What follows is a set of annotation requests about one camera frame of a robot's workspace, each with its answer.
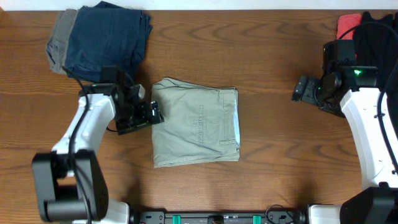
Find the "light khaki shorts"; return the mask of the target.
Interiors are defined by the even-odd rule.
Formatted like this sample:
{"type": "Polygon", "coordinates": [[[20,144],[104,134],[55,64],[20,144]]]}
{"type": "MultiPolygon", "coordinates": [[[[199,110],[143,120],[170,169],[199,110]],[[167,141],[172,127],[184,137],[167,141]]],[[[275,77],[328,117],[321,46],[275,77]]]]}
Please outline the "light khaki shorts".
{"type": "Polygon", "coordinates": [[[238,161],[238,90],[164,78],[153,84],[164,122],[152,127],[155,167],[238,161]]]}

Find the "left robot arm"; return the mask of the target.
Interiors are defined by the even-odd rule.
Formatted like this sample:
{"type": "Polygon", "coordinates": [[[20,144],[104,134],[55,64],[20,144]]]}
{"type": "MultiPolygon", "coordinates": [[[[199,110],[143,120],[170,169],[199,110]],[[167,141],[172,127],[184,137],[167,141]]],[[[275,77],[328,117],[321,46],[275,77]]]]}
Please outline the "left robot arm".
{"type": "Polygon", "coordinates": [[[32,160],[38,209],[44,222],[133,223],[125,202],[111,200],[97,154],[111,121],[118,135],[159,124],[156,101],[118,67],[103,67],[98,82],[80,85],[78,110],[48,153],[32,160]]]}

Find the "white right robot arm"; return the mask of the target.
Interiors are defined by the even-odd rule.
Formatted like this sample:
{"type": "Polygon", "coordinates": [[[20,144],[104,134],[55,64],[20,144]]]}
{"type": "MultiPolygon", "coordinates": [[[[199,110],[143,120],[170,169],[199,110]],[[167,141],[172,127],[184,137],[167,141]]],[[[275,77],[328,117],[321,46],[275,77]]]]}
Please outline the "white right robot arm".
{"type": "Polygon", "coordinates": [[[309,205],[296,223],[397,223],[397,136],[376,77],[356,63],[354,42],[323,46],[323,75],[300,77],[292,101],[345,118],[361,166],[362,192],[341,205],[309,205]]]}

